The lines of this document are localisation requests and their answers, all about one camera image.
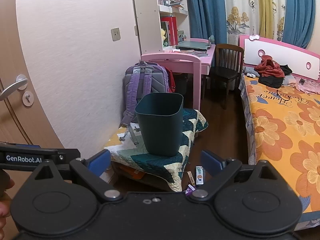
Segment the yellow curtain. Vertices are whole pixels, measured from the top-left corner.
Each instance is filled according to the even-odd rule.
[[[273,9],[272,0],[259,0],[259,35],[273,39]]]

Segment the door handle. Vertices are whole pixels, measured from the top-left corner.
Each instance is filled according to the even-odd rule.
[[[25,75],[17,76],[16,82],[8,86],[6,89],[2,91],[2,93],[0,94],[0,101],[5,100],[9,95],[11,95],[20,87],[25,86],[27,83],[28,83],[28,78]]]

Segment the bed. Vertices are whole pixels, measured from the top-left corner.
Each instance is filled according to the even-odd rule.
[[[244,65],[255,66],[262,55],[288,64],[295,76],[320,82],[320,56],[286,43],[241,35]],[[239,89],[248,137],[249,164],[265,159],[280,172],[303,206],[296,230],[320,225],[320,95],[295,87],[267,87],[242,76]]]

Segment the purple backpack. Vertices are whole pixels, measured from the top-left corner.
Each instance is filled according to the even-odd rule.
[[[149,93],[168,93],[168,74],[164,67],[154,62],[141,61],[129,67],[124,76],[125,106],[121,125],[137,122],[135,107]]]

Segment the patchwork quilt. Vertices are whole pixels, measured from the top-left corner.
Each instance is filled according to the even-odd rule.
[[[320,95],[294,87],[267,87],[258,78],[240,83],[249,164],[268,160],[303,206],[296,230],[320,224]]]
[[[124,136],[126,128],[119,128],[104,147],[110,151],[111,160],[158,176],[164,179],[173,191],[182,191],[182,174],[188,162],[195,134],[208,127],[203,115],[198,110],[183,109],[181,146],[174,157],[163,157],[148,153],[141,132],[135,131],[135,128],[138,128],[139,125],[136,123],[130,125],[139,143],[134,145],[129,132],[125,136],[125,141],[120,141],[119,138]]]

